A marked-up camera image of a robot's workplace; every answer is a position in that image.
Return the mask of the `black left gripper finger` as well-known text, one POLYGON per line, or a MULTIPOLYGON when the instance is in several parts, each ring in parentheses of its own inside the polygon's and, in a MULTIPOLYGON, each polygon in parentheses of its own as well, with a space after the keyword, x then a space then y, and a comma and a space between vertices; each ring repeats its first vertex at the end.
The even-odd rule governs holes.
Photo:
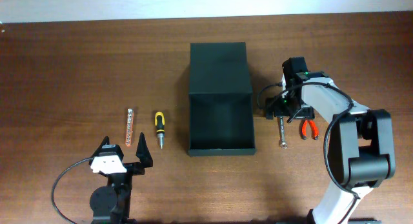
POLYGON ((153 167, 153 159, 148 149, 145 135, 143 132, 139 135, 137 144, 136 157, 139 159, 140 164, 145 168, 153 167))
POLYGON ((109 145, 110 144, 110 139, 108 136, 105 136, 101 142, 101 144, 98 146, 98 148, 94 151, 94 153, 92 154, 93 157, 98 156, 102 150, 103 150, 103 146, 105 145, 109 145))

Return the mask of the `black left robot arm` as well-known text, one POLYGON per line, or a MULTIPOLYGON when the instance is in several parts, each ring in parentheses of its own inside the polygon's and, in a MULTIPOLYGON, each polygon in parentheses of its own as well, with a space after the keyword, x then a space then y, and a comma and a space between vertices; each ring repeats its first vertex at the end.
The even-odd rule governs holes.
POLYGON ((121 147, 110 143, 108 136, 92 154, 89 162, 92 172, 107 179, 105 186, 94 190, 90 196, 92 223, 137 223, 130 217, 132 178, 145 173, 140 162, 123 163, 121 147))

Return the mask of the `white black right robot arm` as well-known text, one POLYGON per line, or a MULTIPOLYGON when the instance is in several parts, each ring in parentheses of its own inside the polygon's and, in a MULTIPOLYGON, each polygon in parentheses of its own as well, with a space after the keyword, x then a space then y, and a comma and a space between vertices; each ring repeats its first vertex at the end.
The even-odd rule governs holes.
MULTIPOLYGON (((311 72, 303 57, 282 64, 281 92, 266 100, 268 119, 328 123, 323 157, 330 185, 308 223, 348 223, 359 202, 396 170, 392 120, 386 110, 360 105, 324 72, 311 72)), ((241 56, 190 60, 191 156, 247 156, 256 151, 252 86, 241 56)))

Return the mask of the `silver ring wrench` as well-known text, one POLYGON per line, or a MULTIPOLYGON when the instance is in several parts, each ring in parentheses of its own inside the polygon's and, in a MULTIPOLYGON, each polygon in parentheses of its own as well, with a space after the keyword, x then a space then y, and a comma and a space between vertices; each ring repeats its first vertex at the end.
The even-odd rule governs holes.
POLYGON ((284 127, 284 121, 283 117, 279 117, 279 133, 280 133, 280 141, 279 141, 279 146, 281 148, 287 148, 287 142, 285 138, 285 127, 284 127))

